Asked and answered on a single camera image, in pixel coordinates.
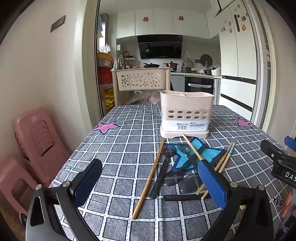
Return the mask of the person's right hand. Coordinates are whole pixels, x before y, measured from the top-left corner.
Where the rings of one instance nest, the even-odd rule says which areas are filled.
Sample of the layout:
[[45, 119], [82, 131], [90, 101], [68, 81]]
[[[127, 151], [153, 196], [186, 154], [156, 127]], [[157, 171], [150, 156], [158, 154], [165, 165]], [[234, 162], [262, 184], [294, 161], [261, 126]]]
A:
[[295, 189], [288, 194], [280, 216], [283, 218], [282, 230], [287, 234], [289, 229], [295, 223]]

